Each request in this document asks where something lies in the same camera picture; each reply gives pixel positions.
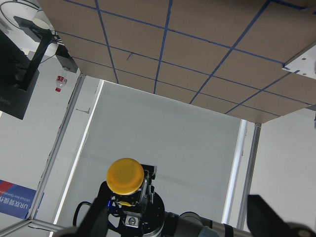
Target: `blue sign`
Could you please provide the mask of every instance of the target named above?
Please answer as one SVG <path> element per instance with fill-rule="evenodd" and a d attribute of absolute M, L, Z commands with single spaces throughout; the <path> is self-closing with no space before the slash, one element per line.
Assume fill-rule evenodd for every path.
<path fill-rule="evenodd" d="M 25 219 L 36 190 L 0 180 L 0 212 Z"/>

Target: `screw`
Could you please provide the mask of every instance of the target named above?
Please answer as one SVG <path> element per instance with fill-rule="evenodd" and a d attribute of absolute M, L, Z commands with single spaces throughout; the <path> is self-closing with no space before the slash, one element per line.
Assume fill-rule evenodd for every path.
<path fill-rule="evenodd" d="M 136 224 L 136 220 L 134 217 L 131 217 L 129 220 L 128 220 L 128 223 L 131 225 L 131 226 L 134 226 Z"/>
<path fill-rule="evenodd" d="M 306 230 L 299 230 L 298 235 L 300 237 L 310 237 L 311 236 L 311 234 Z"/>

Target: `computer monitor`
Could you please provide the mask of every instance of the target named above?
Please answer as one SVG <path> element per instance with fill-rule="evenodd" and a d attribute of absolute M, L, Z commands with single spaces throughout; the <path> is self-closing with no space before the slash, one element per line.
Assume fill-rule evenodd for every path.
<path fill-rule="evenodd" d="M 33 74 L 26 90 L 20 89 L 30 60 L 0 31 L 0 111 L 23 119 L 32 96 L 39 71 Z"/>

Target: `yellow round object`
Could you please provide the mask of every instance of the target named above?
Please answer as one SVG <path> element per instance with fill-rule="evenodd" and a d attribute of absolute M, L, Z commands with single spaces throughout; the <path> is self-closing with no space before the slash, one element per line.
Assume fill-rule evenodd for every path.
<path fill-rule="evenodd" d="M 113 193 L 130 195 L 136 192 L 144 181 L 144 169 L 131 158 L 115 161 L 107 173 L 107 183 Z"/>

